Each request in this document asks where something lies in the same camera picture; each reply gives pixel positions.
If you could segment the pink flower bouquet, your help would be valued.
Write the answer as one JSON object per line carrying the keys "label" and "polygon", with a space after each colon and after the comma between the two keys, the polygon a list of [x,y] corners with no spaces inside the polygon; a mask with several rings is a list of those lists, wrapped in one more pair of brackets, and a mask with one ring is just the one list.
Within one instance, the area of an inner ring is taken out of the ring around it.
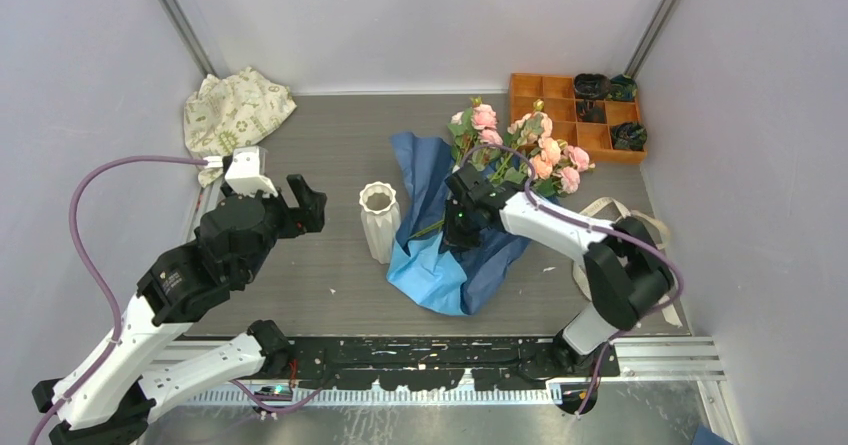
{"label": "pink flower bouquet", "polygon": [[522,187],[529,179],[531,190],[546,199],[576,192],[581,174],[594,168],[586,150],[553,137],[553,120],[538,102],[502,135],[497,130],[496,112],[477,97],[471,107],[453,115],[448,129],[451,143],[411,132],[391,139],[412,200],[396,233],[402,247],[410,241],[432,241],[447,235],[443,230],[448,196],[444,180],[466,154],[494,186]]}

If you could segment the beige printed ribbon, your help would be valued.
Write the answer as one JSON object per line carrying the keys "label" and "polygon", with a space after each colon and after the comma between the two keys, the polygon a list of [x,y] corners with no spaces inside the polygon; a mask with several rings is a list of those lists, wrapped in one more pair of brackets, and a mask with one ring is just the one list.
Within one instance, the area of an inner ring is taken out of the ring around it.
{"label": "beige printed ribbon", "polygon": [[[612,214],[603,218],[600,217],[603,212],[611,212]],[[670,242],[671,232],[664,222],[638,210],[630,209],[612,197],[596,199],[579,213],[588,218],[609,221],[614,224],[612,226],[615,229],[622,233],[629,233],[659,251],[663,251]],[[591,302],[592,293],[589,279],[582,265],[575,264],[572,266],[572,278],[582,295]],[[660,313],[667,324],[682,328],[683,321],[668,294],[660,298],[658,305],[662,307]]]}

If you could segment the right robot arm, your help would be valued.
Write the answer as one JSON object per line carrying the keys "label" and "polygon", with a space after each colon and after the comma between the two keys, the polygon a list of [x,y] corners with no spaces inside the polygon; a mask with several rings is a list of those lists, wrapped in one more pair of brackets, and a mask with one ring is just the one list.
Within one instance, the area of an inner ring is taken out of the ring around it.
{"label": "right robot arm", "polygon": [[556,336],[556,365],[567,375],[582,374],[603,343],[631,330],[675,284],[670,265],[636,219],[588,218],[533,192],[449,196],[442,250],[473,249],[488,229],[541,244],[584,272],[590,302]]}

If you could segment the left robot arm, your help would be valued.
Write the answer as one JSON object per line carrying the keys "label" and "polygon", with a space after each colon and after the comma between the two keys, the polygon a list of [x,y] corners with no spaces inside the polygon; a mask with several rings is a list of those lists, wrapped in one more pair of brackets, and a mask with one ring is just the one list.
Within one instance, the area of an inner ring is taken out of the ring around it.
{"label": "left robot arm", "polygon": [[293,352],[271,320],[257,320],[224,345],[153,372],[149,364],[210,310],[253,282],[280,239],[318,233],[327,196],[300,175],[286,178],[297,204],[278,193],[229,191],[205,213],[194,239],[161,254],[137,284],[119,326],[63,379],[32,390],[54,413],[53,444],[131,444],[170,409],[230,380],[287,373]]}

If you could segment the white ribbed vase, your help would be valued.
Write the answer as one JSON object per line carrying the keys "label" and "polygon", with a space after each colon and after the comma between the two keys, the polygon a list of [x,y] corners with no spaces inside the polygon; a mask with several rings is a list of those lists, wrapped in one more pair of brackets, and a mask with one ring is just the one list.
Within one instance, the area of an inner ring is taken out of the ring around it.
{"label": "white ribbed vase", "polygon": [[396,190],[389,183],[369,183],[359,193],[359,205],[369,252],[378,263],[388,264],[401,223]]}

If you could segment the patterned cream cloth bag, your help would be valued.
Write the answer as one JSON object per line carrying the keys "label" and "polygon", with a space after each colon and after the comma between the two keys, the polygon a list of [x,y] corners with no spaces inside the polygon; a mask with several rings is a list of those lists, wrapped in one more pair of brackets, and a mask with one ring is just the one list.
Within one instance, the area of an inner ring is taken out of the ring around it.
{"label": "patterned cream cloth bag", "polygon": [[296,108],[287,86],[251,66],[225,78],[209,74],[185,101],[185,147],[193,158],[230,156],[267,138]]}

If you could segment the wooden compartment tray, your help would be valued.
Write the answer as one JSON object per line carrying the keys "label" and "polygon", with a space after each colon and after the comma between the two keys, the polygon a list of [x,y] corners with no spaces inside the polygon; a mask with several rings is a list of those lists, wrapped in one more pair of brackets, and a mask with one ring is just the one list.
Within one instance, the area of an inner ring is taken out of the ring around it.
{"label": "wooden compartment tray", "polygon": [[563,75],[513,73],[509,80],[509,116],[515,121],[534,110],[537,101],[553,121],[553,136],[585,149],[596,162],[639,164],[647,157],[642,152],[612,148],[610,128],[625,122],[641,122],[639,103],[605,102],[607,123],[584,123],[577,119],[573,78]]}

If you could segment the dark rolled fabric item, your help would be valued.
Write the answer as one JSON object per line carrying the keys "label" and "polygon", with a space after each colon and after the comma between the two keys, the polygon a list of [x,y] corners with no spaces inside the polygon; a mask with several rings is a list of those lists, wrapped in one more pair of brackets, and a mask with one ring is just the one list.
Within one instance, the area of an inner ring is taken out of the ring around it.
{"label": "dark rolled fabric item", "polygon": [[607,116],[603,100],[578,100],[576,115],[580,122],[606,124]]}
{"label": "dark rolled fabric item", "polygon": [[642,152],[645,149],[648,134],[646,127],[639,122],[625,122],[610,128],[612,148],[615,150]]}
{"label": "dark rolled fabric item", "polygon": [[573,78],[574,95],[584,100],[604,100],[610,93],[611,81],[603,74],[581,73]]}
{"label": "dark rolled fabric item", "polygon": [[632,76],[619,74],[609,79],[607,99],[616,102],[634,102],[638,95],[638,86]]}

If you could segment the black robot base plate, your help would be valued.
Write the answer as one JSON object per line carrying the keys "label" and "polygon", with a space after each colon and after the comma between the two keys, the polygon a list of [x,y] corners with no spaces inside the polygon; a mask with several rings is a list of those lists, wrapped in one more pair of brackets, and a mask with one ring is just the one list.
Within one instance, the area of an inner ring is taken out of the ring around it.
{"label": "black robot base plate", "polygon": [[541,390],[551,379],[584,382],[620,372],[611,355],[585,357],[544,336],[295,337],[286,359],[255,379],[360,391],[453,390],[469,376],[476,391]]}

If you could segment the metal corner rail left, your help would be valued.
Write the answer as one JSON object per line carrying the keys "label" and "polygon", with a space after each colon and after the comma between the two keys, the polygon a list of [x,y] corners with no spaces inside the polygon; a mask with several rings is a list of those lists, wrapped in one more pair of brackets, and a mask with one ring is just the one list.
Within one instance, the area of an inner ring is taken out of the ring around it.
{"label": "metal corner rail left", "polygon": [[217,71],[207,51],[203,47],[179,0],[158,0],[158,2],[200,72],[204,76],[217,75]]}

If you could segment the metal corner rail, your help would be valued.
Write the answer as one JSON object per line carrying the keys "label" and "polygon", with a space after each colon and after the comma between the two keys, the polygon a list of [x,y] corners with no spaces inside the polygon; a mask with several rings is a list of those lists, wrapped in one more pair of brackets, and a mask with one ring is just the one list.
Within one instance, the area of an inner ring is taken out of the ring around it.
{"label": "metal corner rail", "polygon": [[158,2],[200,72],[204,76],[217,75],[217,71],[207,51],[203,47],[179,0],[158,0]]}
{"label": "metal corner rail", "polygon": [[624,74],[636,78],[681,0],[660,0],[627,63]]}

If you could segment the metal corner rail right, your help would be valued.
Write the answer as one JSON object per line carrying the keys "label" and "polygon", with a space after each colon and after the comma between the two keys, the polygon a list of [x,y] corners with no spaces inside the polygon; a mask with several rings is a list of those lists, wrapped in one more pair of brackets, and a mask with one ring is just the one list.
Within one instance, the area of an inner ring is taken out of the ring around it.
{"label": "metal corner rail right", "polygon": [[681,0],[660,0],[627,63],[624,74],[636,78]]}

